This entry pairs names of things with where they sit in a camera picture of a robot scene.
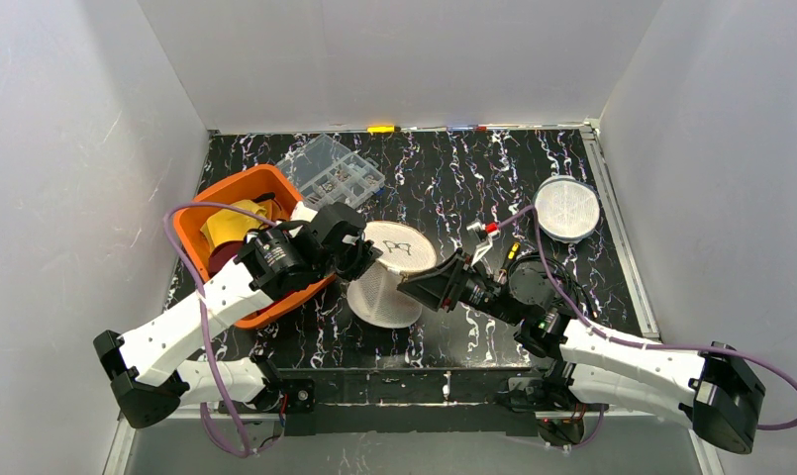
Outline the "maroon bra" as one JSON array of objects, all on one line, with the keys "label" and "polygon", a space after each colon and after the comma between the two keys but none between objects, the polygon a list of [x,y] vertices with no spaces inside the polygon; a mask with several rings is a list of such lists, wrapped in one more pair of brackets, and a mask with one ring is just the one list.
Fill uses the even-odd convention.
[{"label": "maroon bra", "polygon": [[207,264],[207,272],[210,277],[219,273],[222,268],[231,261],[243,247],[241,240],[231,240],[224,242],[211,252]]}]

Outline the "white mesh bag beige trim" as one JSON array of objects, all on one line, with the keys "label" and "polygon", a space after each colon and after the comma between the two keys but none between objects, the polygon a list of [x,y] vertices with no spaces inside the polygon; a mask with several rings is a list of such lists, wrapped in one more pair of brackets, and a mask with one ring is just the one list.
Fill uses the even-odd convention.
[{"label": "white mesh bag beige trim", "polygon": [[437,265],[437,252],[418,230],[407,225],[373,221],[365,237],[381,252],[374,264],[347,287],[352,312],[382,329],[404,329],[422,315],[423,306],[397,290],[403,278]]}]

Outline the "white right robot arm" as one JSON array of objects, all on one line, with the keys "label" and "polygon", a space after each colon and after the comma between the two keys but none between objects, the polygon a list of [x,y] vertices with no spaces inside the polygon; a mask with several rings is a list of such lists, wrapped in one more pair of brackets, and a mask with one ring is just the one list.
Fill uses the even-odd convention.
[{"label": "white right robot arm", "polygon": [[720,449],[751,453],[765,387],[732,347],[669,349],[587,323],[580,304],[562,296],[563,281],[533,257],[494,277],[458,250],[403,278],[397,289],[434,311],[463,304],[514,326],[523,349],[559,364],[550,383],[577,403],[645,412],[691,428]]}]

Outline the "white mesh bag blue trim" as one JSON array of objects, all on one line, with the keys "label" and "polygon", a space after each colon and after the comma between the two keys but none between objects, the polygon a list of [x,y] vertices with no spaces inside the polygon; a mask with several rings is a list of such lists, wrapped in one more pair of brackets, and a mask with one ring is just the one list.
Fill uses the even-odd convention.
[{"label": "white mesh bag blue trim", "polygon": [[545,180],[533,204],[540,229],[559,242],[581,242],[594,233],[601,219],[596,191],[570,176]]}]

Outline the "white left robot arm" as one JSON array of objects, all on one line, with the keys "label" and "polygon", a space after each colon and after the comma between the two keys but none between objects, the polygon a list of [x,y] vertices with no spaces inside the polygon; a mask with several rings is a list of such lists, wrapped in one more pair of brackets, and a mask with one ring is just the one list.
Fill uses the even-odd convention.
[{"label": "white left robot arm", "polygon": [[294,400],[303,381],[283,380],[265,357],[190,357],[240,319],[313,284],[360,278],[381,254],[365,227],[365,217],[344,203],[317,211],[298,205],[293,219],[247,231],[220,271],[160,316],[129,332],[97,335],[95,351],[130,426],[151,427],[186,405],[231,399],[272,409]]}]

